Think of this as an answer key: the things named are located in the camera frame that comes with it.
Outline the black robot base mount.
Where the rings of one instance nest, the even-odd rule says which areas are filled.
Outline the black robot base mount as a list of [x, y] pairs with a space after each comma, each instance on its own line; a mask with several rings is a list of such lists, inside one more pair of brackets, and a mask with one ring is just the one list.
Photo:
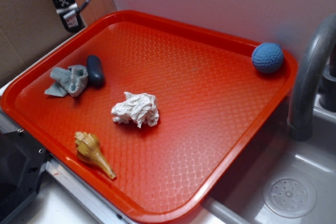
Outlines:
[[47, 156], [29, 133], [1, 133], [1, 223], [9, 223], [38, 195]]

